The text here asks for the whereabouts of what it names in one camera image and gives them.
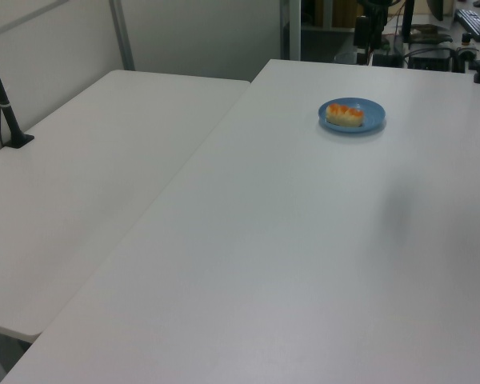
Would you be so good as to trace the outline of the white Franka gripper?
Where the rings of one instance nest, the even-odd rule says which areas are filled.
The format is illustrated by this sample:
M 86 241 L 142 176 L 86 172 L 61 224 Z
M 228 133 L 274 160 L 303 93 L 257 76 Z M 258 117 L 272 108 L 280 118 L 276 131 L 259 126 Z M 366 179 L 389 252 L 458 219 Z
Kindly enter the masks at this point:
M 365 50 L 370 50 L 368 65 L 373 65 L 374 50 L 382 45 L 386 20 L 379 16 L 358 16 L 354 28 L 354 45 L 358 48 L 358 64 L 365 63 Z

